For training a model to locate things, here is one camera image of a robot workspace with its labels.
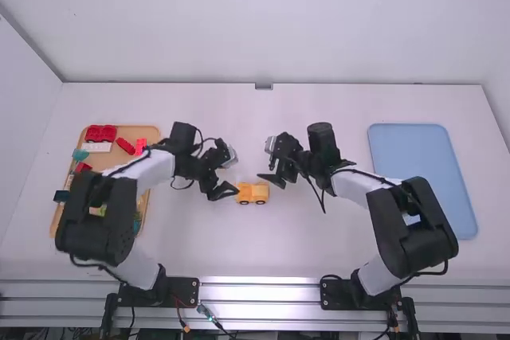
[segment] red toy block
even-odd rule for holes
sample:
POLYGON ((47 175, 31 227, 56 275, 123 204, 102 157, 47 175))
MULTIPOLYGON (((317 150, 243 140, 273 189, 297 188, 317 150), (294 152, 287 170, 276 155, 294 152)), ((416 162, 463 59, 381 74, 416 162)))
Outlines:
POLYGON ((133 155, 136 152, 135 147, 132 146, 128 141, 126 141, 122 137, 116 139, 115 142, 129 155, 133 155))
POLYGON ((87 143, 100 143, 101 142, 101 131, 102 131, 102 126, 91 125, 90 127, 88 127, 87 132, 85 133, 85 141, 87 143))
POLYGON ((142 155, 143 149, 147 146, 147 139, 137 139, 135 147, 135 155, 142 155))
POLYGON ((101 129, 101 141, 104 143, 112 143, 117 135, 117 127, 113 125, 104 125, 101 129))
POLYGON ((74 170, 75 173, 80 173, 83 170, 91 170, 92 166, 87 165, 85 162, 78 162, 76 165, 76 169, 74 170))

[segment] light blue mat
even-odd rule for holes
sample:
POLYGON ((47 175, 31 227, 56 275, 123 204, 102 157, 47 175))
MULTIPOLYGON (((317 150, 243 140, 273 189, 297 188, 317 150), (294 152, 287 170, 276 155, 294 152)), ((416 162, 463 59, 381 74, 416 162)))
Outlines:
POLYGON ((444 127, 376 123, 368 129, 368 140, 376 173, 401 179, 424 177, 432 186, 457 239, 476 236, 477 220, 444 127))

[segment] aluminum rail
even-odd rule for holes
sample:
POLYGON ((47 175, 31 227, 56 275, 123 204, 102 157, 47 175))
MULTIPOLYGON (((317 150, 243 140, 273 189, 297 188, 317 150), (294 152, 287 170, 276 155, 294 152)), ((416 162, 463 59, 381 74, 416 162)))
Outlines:
MULTIPOLYGON (((227 330, 371 331, 386 328, 383 312, 322 311, 317 279, 202 277, 199 298, 227 330)), ((0 326, 98 327, 115 281, 2 279, 0 326)), ((510 333, 510 281, 422 277, 402 287, 422 332, 510 333)), ((214 329, 196 310, 183 309, 192 329, 214 329)), ((173 308, 136 308, 134 327, 180 328, 173 308)), ((119 308, 114 326, 126 327, 119 308)))

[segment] black cable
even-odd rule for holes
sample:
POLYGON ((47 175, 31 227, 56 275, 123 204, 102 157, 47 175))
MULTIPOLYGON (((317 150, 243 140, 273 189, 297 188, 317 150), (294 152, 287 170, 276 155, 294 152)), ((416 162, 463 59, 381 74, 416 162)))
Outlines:
POLYGON ((174 190, 186 190, 186 189, 189 189, 193 184, 194 184, 194 179, 191 180, 191 182, 189 184, 187 184, 186 186, 184 187, 175 187, 174 186, 174 182, 175 182, 175 177, 172 178, 172 181, 170 182, 170 187, 174 190))
POLYGON ((107 274, 109 274, 113 279, 116 279, 117 281, 121 282, 122 284, 129 284, 125 280, 122 280, 118 275, 116 275, 114 272, 110 271, 108 267, 106 267, 104 264, 99 263, 77 263, 76 259, 74 259, 74 254, 69 254, 69 259, 71 260, 71 263, 74 264, 76 267, 80 268, 88 268, 88 267, 97 267, 100 271, 104 271, 107 274))
POLYGON ((349 172, 349 173, 355 173, 355 174, 361 174, 361 175, 364 175, 365 177, 369 177, 369 178, 372 178, 372 179, 375 179, 385 185, 389 185, 389 186, 393 186, 393 187, 398 187, 402 193, 411 201, 413 202, 417 207, 418 209, 420 210, 420 213, 423 213, 422 211, 422 205, 420 204, 420 202, 417 201, 417 199, 413 196, 413 194, 409 193, 407 190, 404 190, 404 188, 402 187, 402 185, 397 185, 393 182, 390 182, 388 181, 386 178, 384 177, 381 177, 379 175, 375 175, 375 174, 371 174, 371 173, 367 173, 365 171, 361 171, 361 170, 358 170, 358 169, 352 169, 352 168, 349 168, 349 169, 337 169, 335 171, 333 171, 331 174, 330 174, 330 177, 333 177, 333 175, 335 174, 338 174, 338 173, 343 173, 343 172, 349 172))
POLYGON ((376 338, 373 338, 372 340, 379 340, 382 336, 385 336, 389 333, 390 333, 390 326, 387 326, 386 329, 383 332, 381 332, 381 334, 379 336, 377 336, 376 338))
MULTIPOLYGON (((202 150, 204 148, 204 143, 206 143, 207 141, 212 141, 212 140, 215 140, 213 139, 212 137, 209 137, 207 139, 204 139, 203 138, 203 135, 202 135, 202 132, 200 131, 200 129, 197 128, 197 131, 198 131, 198 134, 200 135, 200 143, 199 143, 199 147, 198 149, 195 149, 194 151, 198 150, 198 153, 195 155, 195 158, 198 158, 198 156, 202 153, 202 150)), ((186 189, 189 189, 193 184, 194 184, 194 180, 191 180, 190 183, 188 183, 186 186, 183 186, 183 187, 175 187, 174 186, 174 182, 175 182, 175 177, 172 178, 172 181, 170 182, 170 187, 174 190, 186 190, 186 189)))
POLYGON ((316 187, 313 185, 312 180, 310 179, 310 175, 308 174, 308 172, 301 169, 300 164, 297 161, 293 160, 292 158, 287 157, 286 159, 288 161, 292 162, 294 164, 294 166, 298 169, 298 171, 300 171, 301 174, 303 174, 303 178, 306 179, 306 182, 308 182, 308 184, 312 187, 313 193, 316 195, 317 201, 319 201, 320 208, 322 209, 322 212, 325 214, 326 209, 324 207, 324 189, 323 189, 323 196, 321 199, 319 197, 319 194, 317 193, 316 187))
POLYGON ((319 201, 320 208, 322 209, 322 212, 325 214, 326 209, 324 208, 324 189, 322 190, 323 199, 321 200, 319 194, 317 193, 316 187, 313 185, 312 180, 310 179, 310 176, 307 175, 306 177, 304 177, 304 179, 306 179, 308 184, 312 187, 313 193, 316 195, 317 201, 319 201))
POLYGON ((131 306, 131 324, 129 325, 129 330, 133 328, 135 325, 135 306, 131 306))
POLYGON ((396 284, 394 287, 401 287, 404 284, 409 283, 412 279, 418 278, 419 276, 423 276, 423 275, 430 275, 430 276, 444 275, 446 272, 448 272, 448 267, 449 267, 448 260, 445 259, 444 267, 441 271, 439 271, 439 272, 434 272, 434 271, 415 272, 413 275, 408 276, 407 279, 403 280, 399 284, 396 284))

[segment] red wire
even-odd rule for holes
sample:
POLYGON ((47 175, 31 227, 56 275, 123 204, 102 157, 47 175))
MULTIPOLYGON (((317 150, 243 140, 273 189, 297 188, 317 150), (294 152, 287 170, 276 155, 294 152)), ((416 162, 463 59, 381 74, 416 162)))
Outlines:
POLYGON ((181 306, 185 307, 185 308, 194 308, 193 306, 188 306, 187 304, 185 304, 181 299, 179 299, 176 295, 172 294, 172 296, 174 296, 174 299, 175 299, 175 302, 176 303, 179 303, 181 306))

